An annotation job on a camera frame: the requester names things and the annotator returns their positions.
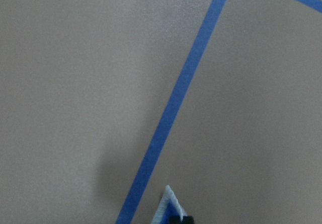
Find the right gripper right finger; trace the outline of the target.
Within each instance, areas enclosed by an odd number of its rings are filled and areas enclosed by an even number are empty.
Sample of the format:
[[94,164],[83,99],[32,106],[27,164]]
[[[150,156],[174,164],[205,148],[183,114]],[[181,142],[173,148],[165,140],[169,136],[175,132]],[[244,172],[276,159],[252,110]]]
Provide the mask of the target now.
[[192,216],[183,216],[182,224],[194,224],[194,218]]

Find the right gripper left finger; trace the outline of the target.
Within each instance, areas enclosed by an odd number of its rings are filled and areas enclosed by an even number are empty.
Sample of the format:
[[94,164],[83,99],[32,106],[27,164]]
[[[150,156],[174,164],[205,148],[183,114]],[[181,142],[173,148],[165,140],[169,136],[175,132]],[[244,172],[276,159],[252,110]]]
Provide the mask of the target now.
[[169,224],[181,224],[182,220],[180,216],[170,216],[169,217]]

